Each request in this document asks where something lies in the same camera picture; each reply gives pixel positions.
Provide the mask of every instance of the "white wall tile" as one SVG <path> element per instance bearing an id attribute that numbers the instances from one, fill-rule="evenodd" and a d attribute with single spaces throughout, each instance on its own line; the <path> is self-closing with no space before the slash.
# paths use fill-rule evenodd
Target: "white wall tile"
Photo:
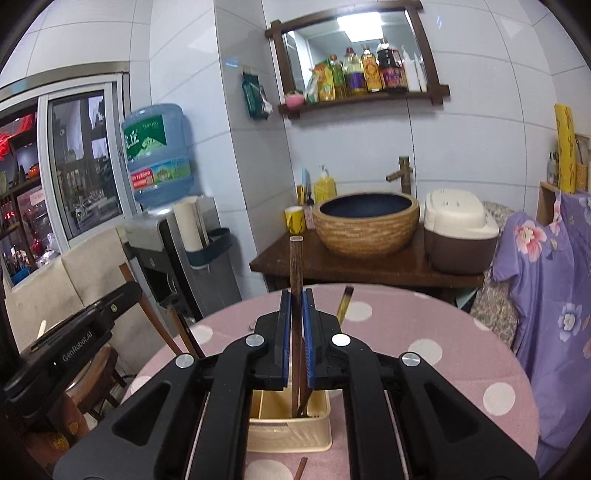
<path id="1" fill-rule="evenodd" d="M 154 30 L 159 29 L 152 24 L 150 42 Z M 174 37 L 150 60 L 153 100 L 158 102 L 217 58 L 216 25 L 213 10 L 210 10 Z"/>
<path id="2" fill-rule="evenodd" d="M 237 276 L 236 283 L 238 283 L 238 290 L 242 300 L 253 299 L 261 295 L 267 295 L 267 286 L 260 273 L 253 273 L 247 277 Z"/>
<path id="3" fill-rule="evenodd" d="M 445 111 L 523 120 L 517 82 L 508 61 L 457 53 L 433 56 L 439 81 L 450 86 L 452 96 L 439 107 L 430 100 L 409 100 L 411 113 Z"/>
<path id="4" fill-rule="evenodd" d="M 552 77 L 558 101 L 573 110 L 574 131 L 591 135 L 591 71 L 587 66 Z"/>
<path id="5" fill-rule="evenodd" d="M 550 12 L 540 0 L 519 0 L 519 2 L 532 25 L 535 25 Z"/>
<path id="6" fill-rule="evenodd" d="M 218 217 L 220 225 L 229 228 L 234 236 L 235 241 L 230 248 L 230 262 L 236 279 L 238 276 L 251 275 L 251 268 L 248 264 L 256 258 L 256 248 L 246 210 L 218 212 Z"/>
<path id="7" fill-rule="evenodd" d="M 524 121 L 542 127 L 555 128 L 554 104 L 556 91 L 552 77 L 521 65 L 513 65 L 521 96 Z"/>
<path id="8" fill-rule="evenodd" d="M 519 0 L 486 0 L 486 4 L 493 13 L 531 24 L 530 18 Z"/>
<path id="9" fill-rule="evenodd" d="M 81 22 L 131 23 L 134 9 L 135 0 L 54 0 L 43 28 Z"/>
<path id="10" fill-rule="evenodd" d="M 195 19 L 213 8 L 213 0 L 154 0 L 150 58 Z"/>
<path id="11" fill-rule="evenodd" d="M 131 109 L 133 111 L 152 105 L 150 65 L 147 61 L 129 62 L 129 89 L 131 91 Z"/>
<path id="12" fill-rule="evenodd" d="M 526 187 L 525 188 L 525 207 L 524 212 L 530 217 L 536 218 L 538 215 L 538 195 L 540 194 L 540 187 Z"/>
<path id="13" fill-rule="evenodd" d="M 130 41 L 131 23 L 93 22 L 44 28 L 39 32 L 27 75 L 83 63 L 126 61 Z"/>
<path id="14" fill-rule="evenodd" d="M 417 180 L 525 184 L 523 124 L 459 115 L 412 115 Z"/>
<path id="15" fill-rule="evenodd" d="M 37 32 L 37 31 L 41 30 L 41 26 L 43 25 L 43 22 L 45 21 L 45 17 L 47 16 L 47 13 L 49 12 L 49 9 L 51 8 L 52 5 L 53 5 L 53 3 L 51 3 L 49 5 L 49 7 L 47 7 L 43 12 L 41 12 L 37 16 L 37 18 L 33 21 L 31 26 L 28 28 L 27 33 Z"/>
<path id="16" fill-rule="evenodd" d="M 150 62 L 152 100 L 155 103 L 170 102 L 180 105 L 187 120 L 184 124 L 187 145 L 230 130 L 218 62 L 215 61 L 160 100 L 154 93 L 152 65 L 153 62 Z"/>
<path id="17" fill-rule="evenodd" d="M 215 0 L 215 5 L 259 28 L 267 29 L 261 0 Z"/>
<path id="18" fill-rule="evenodd" d="M 232 141 L 248 209 L 294 188 L 290 152 L 283 132 L 234 130 Z"/>
<path id="19" fill-rule="evenodd" d="M 414 173 L 411 174 L 411 181 L 411 190 L 413 195 L 415 195 Z M 400 180 L 386 181 L 385 178 L 383 181 L 338 181 L 336 182 L 336 192 L 338 195 L 348 195 L 349 193 L 359 192 L 401 193 L 402 187 L 400 185 Z"/>
<path id="20" fill-rule="evenodd" d="M 152 0 L 137 0 L 135 4 L 134 23 L 150 25 L 152 20 Z"/>
<path id="21" fill-rule="evenodd" d="M 150 59 L 150 26 L 134 23 L 131 28 L 130 61 L 148 61 Z"/>
<path id="22" fill-rule="evenodd" d="M 534 27 L 502 15 L 495 14 L 494 17 L 511 61 L 549 73 L 548 61 Z"/>
<path id="23" fill-rule="evenodd" d="M 39 32 L 25 33 L 14 51 L 10 55 L 6 65 L 0 72 L 0 87 L 16 82 L 27 76 L 29 59 L 33 53 L 33 46 Z"/>
<path id="24" fill-rule="evenodd" d="M 488 11 L 425 4 L 421 22 L 433 51 L 454 51 L 508 60 L 495 20 Z"/>
<path id="25" fill-rule="evenodd" d="M 264 32 L 225 10 L 215 10 L 222 63 L 246 66 L 272 75 L 271 45 Z"/>
<path id="26" fill-rule="evenodd" d="M 244 91 L 242 90 L 242 69 L 222 63 L 223 87 L 226 94 L 226 106 L 228 107 L 230 127 L 232 129 L 242 130 L 283 130 L 285 124 L 283 116 L 277 108 L 281 101 L 279 99 L 275 76 L 255 71 L 252 71 L 252 73 L 258 75 L 259 83 L 263 85 L 267 99 L 273 105 L 273 113 L 267 120 L 252 119 L 248 115 Z"/>
<path id="27" fill-rule="evenodd" d="M 261 254 L 286 232 L 285 209 L 296 205 L 296 188 L 292 188 L 248 210 L 256 251 Z"/>
<path id="28" fill-rule="evenodd" d="M 462 181 L 418 181 L 417 198 L 421 204 L 429 192 L 438 189 L 467 190 L 476 195 L 481 202 L 495 202 L 505 205 L 516 212 L 523 210 L 525 187 L 499 183 L 475 183 Z"/>
<path id="29" fill-rule="evenodd" d="M 273 20 L 286 22 L 320 10 L 350 7 L 352 4 L 351 0 L 324 0 L 322 4 L 319 4 L 317 0 L 263 0 L 262 3 L 267 24 Z"/>
<path id="30" fill-rule="evenodd" d="M 558 151 L 556 130 L 525 124 L 527 145 L 527 183 L 538 186 L 546 181 L 550 152 Z"/>
<path id="31" fill-rule="evenodd" d="M 194 145 L 191 156 L 202 191 L 216 199 L 218 212 L 246 208 L 230 132 Z"/>
<path id="32" fill-rule="evenodd" d="M 386 175 L 398 170 L 401 155 L 410 157 L 414 166 L 408 114 L 383 112 L 375 117 L 362 117 L 349 113 L 342 121 L 297 126 L 294 123 L 287 134 L 297 183 L 302 167 L 308 169 L 311 181 L 315 182 L 320 177 L 321 165 L 326 165 L 336 181 L 383 181 Z M 383 141 L 391 148 L 382 148 Z"/>
<path id="33" fill-rule="evenodd" d="M 585 65 L 579 49 L 553 14 L 535 26 L 552 75 Z"/>

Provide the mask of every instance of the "red decoration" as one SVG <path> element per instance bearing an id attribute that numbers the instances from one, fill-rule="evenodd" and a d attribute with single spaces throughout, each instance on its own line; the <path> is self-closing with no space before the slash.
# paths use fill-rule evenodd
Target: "red decoration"
<path id="1" fill-rule="evenodd" d="M 35 114 L 31 113 L 22 117 L 21 125 L 18 127 L 18 131 L 12 135 L 3 134 L 0 132 L 0 160 L 4 160 L 4 155 L 10 152 L 10 148 L 8 146 L 8 140 L 18 134 L 22 134 L 23 132 L 30 130 L 35 126 Z"/>

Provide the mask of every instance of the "pink polka dot tablecloth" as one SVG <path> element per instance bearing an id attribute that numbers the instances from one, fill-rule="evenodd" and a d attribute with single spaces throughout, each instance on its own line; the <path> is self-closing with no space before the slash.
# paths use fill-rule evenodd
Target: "pink polka dot tablecloth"
<path id="1" fill-rule="evenodd" d="M 344 285 L 318 285 L 316 308 L 336 314 Z M 191 330 L 206 355 L 222 352 L 251 333 L 249 325 L 279 308 L 281 292 L 243 301 L 194 325 Z M 398 288 L 355 285 L 343 332 L 372 350 L 391 356 L 419 353 L 474 405 L 532 457 L 539 418 L 530 383 L 511 351 L 468 314 L 429 296 Z M 126 397 L 174 358 L 162 348 L 142 369 Z M 308 457 L 303 479 L 347 480 L 349 457 L 345 411 L 340 391 L 330 393 L 333 445 L 327 452 L 246 456 L 246 480 L 292 480 L 302 456 Z"/>

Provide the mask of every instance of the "green label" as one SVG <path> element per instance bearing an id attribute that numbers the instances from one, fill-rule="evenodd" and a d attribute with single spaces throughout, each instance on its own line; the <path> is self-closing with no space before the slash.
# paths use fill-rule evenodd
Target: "green label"
<path id="1" fill-rule="evenodd" d="M 134 190 L 141 190 L 157 183 L 181 179 L 189 175 L 191 175 L 189 160 L 186 158 L 176 158 L 133 173 L 131 175 L 131 183 Z"/>
<path id="2" fill-rule="evenodd" d="M 147 118 L 123 130 L 127 160 L 166 146 L 162 115 Z"/>

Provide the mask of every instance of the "floral cloth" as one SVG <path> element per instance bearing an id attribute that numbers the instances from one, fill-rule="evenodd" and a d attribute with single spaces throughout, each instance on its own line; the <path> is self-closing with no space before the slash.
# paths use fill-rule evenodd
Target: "floral cloth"
<path id="1" fill-rule="evenodd" d="M 511 280 L 519 315 L 514 350 L 540 412 L 543 475 L 591 408 L 591 197 L 557 193 L 548 227 L 524 212 L 509 218 L 492 276 Z"/>

